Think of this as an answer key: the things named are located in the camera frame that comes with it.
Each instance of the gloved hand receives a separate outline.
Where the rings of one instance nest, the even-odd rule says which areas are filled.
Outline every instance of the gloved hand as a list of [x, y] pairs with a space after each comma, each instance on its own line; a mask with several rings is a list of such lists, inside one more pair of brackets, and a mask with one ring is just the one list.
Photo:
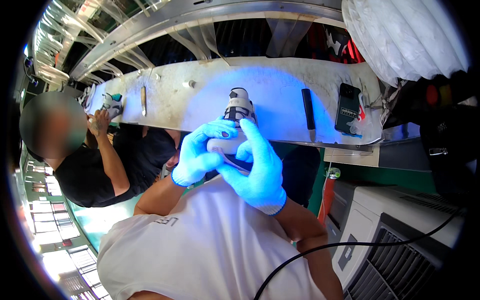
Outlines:
[[220, 154], [207, 152], [207, 140], [209, 138], [229, 139], [237, 135], [234, 121], [217, 119], [203, 124], [185, 136], [180, 150], [179, 164], [172, 171], [173, 182], [180, 186], [189, 186], [200, 181], [206, 172], [214, 170], [223, 163], [223, 157]]
[[248, 140], [239, 146], [236, 159], [251, 161], [253, 157], [252, 171], [245, 176], [227, 164], [216, 169], [246, 203], [267, 215], [276, 215], [287, 201], [282, 188], [282, 161], [253, 122], [241, 119], [240, 127]]

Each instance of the white plastic bag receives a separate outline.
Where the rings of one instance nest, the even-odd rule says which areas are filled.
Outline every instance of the white plastic bag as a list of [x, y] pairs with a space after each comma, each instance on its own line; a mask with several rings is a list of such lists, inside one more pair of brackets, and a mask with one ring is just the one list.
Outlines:
[[392, 86], [397, 77], [416, 81], [468, 70], [464, 42], [439, 0], [343, 0], [342, 15], [362, 56]]

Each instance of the metal rail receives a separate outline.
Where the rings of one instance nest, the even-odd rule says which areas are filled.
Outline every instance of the metal rail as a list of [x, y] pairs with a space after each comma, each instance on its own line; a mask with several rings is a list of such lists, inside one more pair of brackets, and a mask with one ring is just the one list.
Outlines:
[[341, 0], [320, 1], [302, 0], [265, 1], [265, 0], [213, 0], [209, 3], [193, 0], [173, 0], [154, 12], [147, 9], [150, 16], [139, 12], [128, 21], [119, 25], [104, 40], [77, 63], [70, 77], [81, 80], [98, 65], [113, 58], [125, 48], [144, 43], [160, 36], [159, 32], [175, 25], [218, 16], [255, 13], [255, 12], [293, 12], [318, 17], [316, 22], [333, 20], [342, 23]]

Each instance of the air cooler vent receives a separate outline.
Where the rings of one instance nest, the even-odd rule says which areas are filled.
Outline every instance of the air cooler vent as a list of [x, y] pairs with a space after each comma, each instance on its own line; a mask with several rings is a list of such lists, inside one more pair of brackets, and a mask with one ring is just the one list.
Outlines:
[[413, 202], [413, 203], [416, 203], [416, 204], [419, 204], [419, 205], [422, 205], [422, 206], [426, 206], [426, 207], [429, 207], [431, 209], [438, 210], [440, 212], [447, 213], [447, 214], [453, 214], [456, 211], [454, 206], [444, 204], [444, 203], [440, 203], [436, 199], [435, 200], [420, 199], [420, 198], [413, 197], [413, 196], [401, 196], [399, 198], [410, 201], [410, 202]]
[[[379, 237], [382, 243], [400, 241], [386, 229]], [[408, 245], [373, 247], [346, 299], [410, 300], [434, 272], [435, 267]]]

